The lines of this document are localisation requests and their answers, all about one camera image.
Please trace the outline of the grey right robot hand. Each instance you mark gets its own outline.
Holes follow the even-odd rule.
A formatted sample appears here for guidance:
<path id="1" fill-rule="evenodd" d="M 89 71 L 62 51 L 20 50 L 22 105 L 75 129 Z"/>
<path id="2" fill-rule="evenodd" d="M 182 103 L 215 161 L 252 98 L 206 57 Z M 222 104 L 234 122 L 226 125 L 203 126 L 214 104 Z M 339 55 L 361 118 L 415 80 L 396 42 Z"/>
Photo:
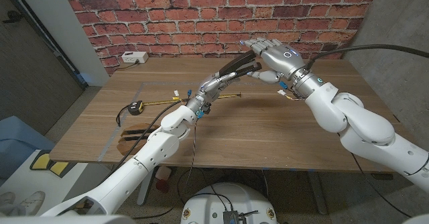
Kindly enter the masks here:
<path id="1" fill-rule="evenodd" d="M 277 39 L 257 38 L 241 43 L 251 48 L 276 74 L 282 75 L 290 82 L 296 95 L 309 97 L 325 84 L 311 70 L 306 69 L 306 64 L 297 50 Z"/>

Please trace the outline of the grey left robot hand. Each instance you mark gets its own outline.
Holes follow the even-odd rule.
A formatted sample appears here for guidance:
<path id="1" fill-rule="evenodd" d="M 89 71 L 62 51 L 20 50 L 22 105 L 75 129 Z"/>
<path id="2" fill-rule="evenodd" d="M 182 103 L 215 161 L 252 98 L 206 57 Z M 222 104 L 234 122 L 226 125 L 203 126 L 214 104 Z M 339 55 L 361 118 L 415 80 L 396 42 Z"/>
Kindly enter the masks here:
<path id="1" fill-rule="evenodd" d="M 199 115 L 201 112 L 209 114 L 212 102 L 218 99 L 225 88 L 238 81 L 239 77 L 236 72 L 223 76 L 219 72 L 210 75 L 201 83 L 195 96 L 187 102 L 187 108 L 192 110 L 195 115 Z"/>

